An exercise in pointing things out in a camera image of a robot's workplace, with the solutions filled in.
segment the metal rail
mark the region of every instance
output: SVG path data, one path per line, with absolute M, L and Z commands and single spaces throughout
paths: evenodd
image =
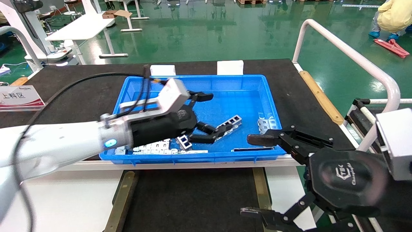
M 9 31 L 16 34 L 17 37 L 20 39 L 20 42 L 23 44 L 24 48 L 26 48 L 26 50 L 27 50 L 27 53 L 33 59 L 33 62 L 36 65 L 37 69 L 42 69 L 43 66 L 40 63 L 40 60 L 37 58 L 37 56 L 34 53 L 33 49 L 30 47 L 30 44 L 27 42 L 27 39 L 24 37 L 23 33 L 21 31 L 19 31 L 17 28 L 12 27 L 12 26 L 2 26 L 2 27 L 0 27 L 0 35 L 5 34 Z
M 299 58 L 299 53 L 302 48 L 303 38 L 305 36 L 305 32 L 308 26 L 313 27 L 313 29 L 317 30 L 321 35 L 323 35 L 326 39 L 328 39 L 333 45 L 339 48 L 343 53 L 345 53 L 348 57 L 350 57 L 353 61 L 355 61 L 359 66 L 361 66 L 364 70 L 366 70 L 370 75 L 376 78 L 380 83 L 382 83 L 388 94 L 388 103 L 385 106 L 383 112 L 388 112 L 392 110 L 397 110 L 399 107 L 400 101 L 400 91 L 399 86 L 395 82 L 395 80 L 389 76 L 387 73 L 382 71 L 378 66 L 374 65 L 371 61 L 366 59 L 362 56 L 359 52 L 355 51 L 345 42 L 340 40 L 326 28 L 321 26 L 313 19 L 307 19 L 303 22 L 302 27 L 300 28 L 299 38 L 297 39 L 297 44 L 295 48 L 295 53 L 293 55 L 292 62 L 297 64 L 297 59 Z M 373 125 L 369 132 L 366 134 L 365 138 L 359 144 L 357 150 L 359 151 L 366 151 L 372 143 L 377 138 L 376 132 L 376 125 Z

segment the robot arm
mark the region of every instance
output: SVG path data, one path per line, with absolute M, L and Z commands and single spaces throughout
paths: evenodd
M 412 209 L 403 207 L 412 187 L 410 129 L 412 110 L 402 109 L 377 115 L 383 155 L 362 151 L 337 151 L 333 138 L 295 125 L 268 130 L 264 135 L 249 135 L 248 143 L 279 145 L 300 164 L 307 193 L 285 213 L 245 207 L 241 215 L 259 218 L 266 228 L 284 232 L 303 232 L 293 220 L 312 203 L 335 217 L 337 223 L 306 232 L 357 231 L 351 215 L 410 220 Z M 318 151 L 309 155 L 306 144 Z
M 215 136 L 231 129 L 205 127 L 198 122 L 195 102 L 212 100 L 213 94 L 187 91 L 182 81 L 169 79 L 159 96 L 148 99 L 154 105 L 147 111 L 132 111 L 117 117 L 102 115 L 101 121 L 34 125 L 23 138 L 18 152 L 18 165 L 23 180 L 47 175 L 57 169 L 84 160 L 107 149 L 121 146 L 138 147 L 183 134 L 191 135 L 197 128 L 208 135 L 196 135 L 191 142 L 213 143 Z M 120 105 L 123 112 L 135 102 Z M 137 107 L 145 100 L 137 102 Z M 18 138 L 27 126 L 0 129 L 0 222 L 19 190 L 13 174 L 12 154 Z

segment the yellow jacket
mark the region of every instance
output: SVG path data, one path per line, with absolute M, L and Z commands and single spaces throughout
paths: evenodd
M 390 0 L 378 8 L 378 25 L 391 33 L 412 24 L 412 0 Z

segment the red object on floor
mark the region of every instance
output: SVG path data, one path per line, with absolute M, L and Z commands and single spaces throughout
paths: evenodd
M 410 55 L 410 53 L 405 51 L 401 46 L 399 46 L 399 44 L 397 44 L 394 39 L 389 40 L 389 42 L 380 39 L 374 39 L 373 41 L 375 41 L 375 43 L 381 45 L 382 47 L 390 50 L 391 52 L 397 54 L 401 58 L 405 59 L 406 56 Z

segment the red and white sign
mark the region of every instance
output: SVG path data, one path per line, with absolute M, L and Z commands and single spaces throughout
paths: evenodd
M 32 85 L 0 87 L 0 111 L 37 111 L 44 106 Z

